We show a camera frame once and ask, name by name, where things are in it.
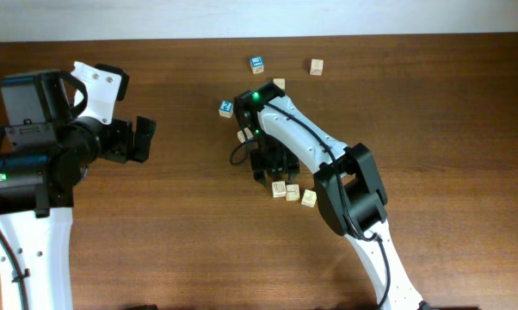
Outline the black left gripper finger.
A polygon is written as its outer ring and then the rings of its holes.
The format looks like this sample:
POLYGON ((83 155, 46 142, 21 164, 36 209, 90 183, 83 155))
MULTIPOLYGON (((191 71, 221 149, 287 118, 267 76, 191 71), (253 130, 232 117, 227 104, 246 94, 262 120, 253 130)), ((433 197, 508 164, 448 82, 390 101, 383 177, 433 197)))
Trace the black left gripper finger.
POLYGON ((135 162, 145 162, 150 156, 151 141, 156 132, 157 123, 154 120, 138 116, 134 132, 133 150, 130 159, 135 162))
POLYGON ((120 77, 121 77, 120 88, 118 89, 116 99, 123 100, 125 98, 126 90, 127 90, 128 84, 129 84, 129 75, 121 68, 111 66, 111 65, 97 63, 97 64, 95 64, 95 68, 98 70, 101 70, 101 71, 106 71, 106 72, 120 75, 120 77))

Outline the wooden block letter L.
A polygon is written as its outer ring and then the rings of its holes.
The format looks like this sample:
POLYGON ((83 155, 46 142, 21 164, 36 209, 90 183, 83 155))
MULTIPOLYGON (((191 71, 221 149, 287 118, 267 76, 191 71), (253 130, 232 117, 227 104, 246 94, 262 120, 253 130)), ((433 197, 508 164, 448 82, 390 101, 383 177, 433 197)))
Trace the wooden block letter L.
POLYGON ((286 200, 288 202, 295 202, 300 199, 300 189, 298 184, 286 185, 286 200))

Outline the wooden block snail picture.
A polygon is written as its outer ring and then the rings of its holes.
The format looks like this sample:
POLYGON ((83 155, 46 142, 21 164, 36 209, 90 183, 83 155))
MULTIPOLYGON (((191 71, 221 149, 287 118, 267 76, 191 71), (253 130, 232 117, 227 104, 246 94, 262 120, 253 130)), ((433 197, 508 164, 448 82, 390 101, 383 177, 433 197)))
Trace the wooden block snail picture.
POLYGON ((281 198, 287 195, 286 183, 284 181, 272 182, 271 187, 274 198, 281 198))

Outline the wooden block letter J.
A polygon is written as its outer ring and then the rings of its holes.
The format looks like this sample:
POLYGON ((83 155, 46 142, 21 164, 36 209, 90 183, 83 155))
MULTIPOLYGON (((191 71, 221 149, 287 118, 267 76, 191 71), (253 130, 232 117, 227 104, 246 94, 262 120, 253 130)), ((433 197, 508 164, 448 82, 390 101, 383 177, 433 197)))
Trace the wooden block letter J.
POLYGON ((303 206, 314 208, 317 202, 317 194, 313 190, 306 189, 303 193, 301 204, 303 206))

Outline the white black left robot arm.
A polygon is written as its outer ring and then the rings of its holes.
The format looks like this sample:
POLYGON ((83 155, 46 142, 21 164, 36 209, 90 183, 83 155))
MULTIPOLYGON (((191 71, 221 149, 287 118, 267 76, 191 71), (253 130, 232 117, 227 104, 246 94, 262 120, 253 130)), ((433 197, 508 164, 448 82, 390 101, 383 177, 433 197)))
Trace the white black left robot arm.
POLYGON ((5 309, 70 309, 74 188, 97 159, 149 158, 156 122, 114 117, 128 75, 76 62, 0 82, 0 285, 5 309))

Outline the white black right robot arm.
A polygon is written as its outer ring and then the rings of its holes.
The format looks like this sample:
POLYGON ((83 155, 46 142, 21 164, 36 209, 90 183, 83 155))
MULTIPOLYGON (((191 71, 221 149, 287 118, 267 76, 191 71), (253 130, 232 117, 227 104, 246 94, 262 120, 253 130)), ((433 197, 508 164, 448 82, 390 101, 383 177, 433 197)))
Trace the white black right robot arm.
POLYGON ((304 164, 324 222, 355 249, 381 310, 426 309, 390 234, 388 196, 370 150, 331 137, 295 106, 275 83, 246 90, 234 99, 234 114, 244 131, 241 144, 256 182, 290 178, 304 164))

